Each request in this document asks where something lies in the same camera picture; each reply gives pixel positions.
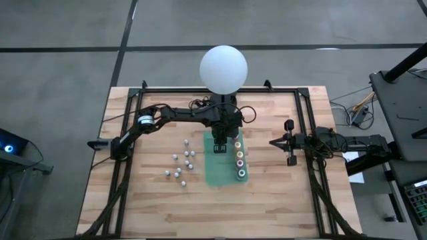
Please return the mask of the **white paper sheet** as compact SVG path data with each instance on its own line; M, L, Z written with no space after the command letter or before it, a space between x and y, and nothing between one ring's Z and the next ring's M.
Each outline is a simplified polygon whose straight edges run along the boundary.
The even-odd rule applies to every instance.
M352 164L352 161L359 158L360 154L357 151L347 151L345 153L342 153L342 156L346 160L346 163L349 163L350 166L348 167L348 177L350 183L356 183L356 184L364 184L364 176L362 172L357 172L357 166L355 164Z

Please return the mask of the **black round post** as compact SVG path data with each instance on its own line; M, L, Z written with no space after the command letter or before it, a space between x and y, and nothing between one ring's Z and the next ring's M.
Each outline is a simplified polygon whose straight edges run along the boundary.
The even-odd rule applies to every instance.
M384 80L388 83L394 83L397 78L399 78L407 70L411 69L413 66L421 62L421 60L427 57L427 42L425 42L421 47L417 48L413 53L411 53L407 58L401 61L397 66L389 70L385 76Z

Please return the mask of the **black metal stand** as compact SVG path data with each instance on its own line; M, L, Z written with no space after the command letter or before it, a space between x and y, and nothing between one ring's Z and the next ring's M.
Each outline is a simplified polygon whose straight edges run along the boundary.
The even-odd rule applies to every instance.
M32 171L51 174L52 165L0 151L0 240L7 240Z

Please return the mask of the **black computer with blue light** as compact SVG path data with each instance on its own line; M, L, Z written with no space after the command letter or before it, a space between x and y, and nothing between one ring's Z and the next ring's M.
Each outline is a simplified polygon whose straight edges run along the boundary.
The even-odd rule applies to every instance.
M21 156L28 140L0 128L0 150L8 154Z

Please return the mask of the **black desk support beam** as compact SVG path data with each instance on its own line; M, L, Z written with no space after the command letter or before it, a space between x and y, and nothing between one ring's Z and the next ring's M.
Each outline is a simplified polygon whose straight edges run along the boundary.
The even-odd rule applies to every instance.
M357 166L357 172L363 172L369 168L387 163L391 160L401 160L399 153L367 153L352 161L352 164ZM348 174L349 163L346 163L346 171Z

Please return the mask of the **green cutting mat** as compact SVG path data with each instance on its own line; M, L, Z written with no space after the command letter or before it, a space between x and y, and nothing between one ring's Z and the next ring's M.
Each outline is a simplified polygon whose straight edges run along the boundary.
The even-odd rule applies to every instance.
M245 183L249 179L248 164L246 162L246 150L242 131L239 130L239 142L242 144L242 152L244 153L243 170L246 171L246 177L243 181L237 180L236 168L236 153L234 149L234 139L229 138L226 153L214 153L214 138L210 132L203 134L204 157L205 157L205 180L209 186L220 187L225 185L235 185Z

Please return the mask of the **white globe table lamp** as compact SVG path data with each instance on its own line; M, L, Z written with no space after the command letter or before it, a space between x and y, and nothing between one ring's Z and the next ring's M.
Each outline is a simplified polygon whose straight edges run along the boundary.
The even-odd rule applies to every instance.
M231 112L238 111L236 92L248 77L243 53L229 45L216 46L205 53L199 64L199 76L211 92L209 100Z

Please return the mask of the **dark grey desk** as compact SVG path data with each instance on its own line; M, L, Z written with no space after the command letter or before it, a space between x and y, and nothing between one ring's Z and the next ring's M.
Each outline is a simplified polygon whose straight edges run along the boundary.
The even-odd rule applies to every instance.
M405 161L427 161L427 137L412 134L427 128L427 70L411 69L396 82L383 79L385 73L370 74L370 82L397 145ZM419 121L398 119L396 114L417 117Z

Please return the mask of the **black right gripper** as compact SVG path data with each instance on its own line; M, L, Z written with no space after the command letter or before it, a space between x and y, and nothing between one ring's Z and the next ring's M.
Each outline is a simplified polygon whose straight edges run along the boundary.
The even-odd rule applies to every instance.
M281 143L286 140L287 152L289 153L289 157L287 159L288 166L297 165L297 157L294 155L294 149L305 149L306 148L306 136L303 133L296 133L295 135L292 133L294 130L294 121L292 119L288 119L284 123L284 129L286 130L286 134L283 137L273 139L269 141L274 147L277 147L281 150L284 149L284 145Z

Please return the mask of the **backlit computer keyboard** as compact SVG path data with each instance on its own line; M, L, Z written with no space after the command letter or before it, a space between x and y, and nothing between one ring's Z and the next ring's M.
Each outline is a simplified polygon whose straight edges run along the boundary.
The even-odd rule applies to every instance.
M404 186L404 192L417 223L427 224L427 179Z

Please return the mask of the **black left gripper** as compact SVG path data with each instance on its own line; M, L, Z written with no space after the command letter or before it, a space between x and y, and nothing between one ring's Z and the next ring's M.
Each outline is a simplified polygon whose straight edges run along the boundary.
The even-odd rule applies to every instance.
M239 109L219 108L220 119L213 121L211 124L211 134L215 145L213 146L214 153L226 153L229 138L234 138L239 135L239 128L242 126L243 115Z

